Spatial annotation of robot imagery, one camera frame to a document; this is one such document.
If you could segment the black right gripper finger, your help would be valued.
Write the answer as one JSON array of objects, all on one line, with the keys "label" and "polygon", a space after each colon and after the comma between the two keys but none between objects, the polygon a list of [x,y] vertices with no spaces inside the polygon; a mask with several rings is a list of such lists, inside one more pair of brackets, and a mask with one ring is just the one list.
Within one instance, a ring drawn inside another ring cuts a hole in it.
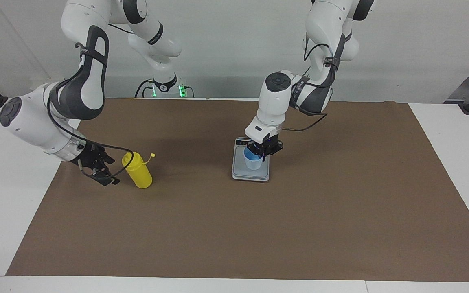
[{"label": "black right gripper finger", "polygon": [[103,164],[113,164],[115,162],[115,160],[107,154],[106,149],[102,146],[97,146],[97,157],[99,158],[98,160],[103,162]]},{"label": "black right gripper finger", "polygon": [[110,184],[117,185],[120,182],[119,178],[112,176],[109,172],[106,171],[98,170],[91,174],[88,174],[86,171],[82,170],[82,174],[87,176],[88,178],[91,178],[92,180],[95,180],[103,186],[107,186]]}]

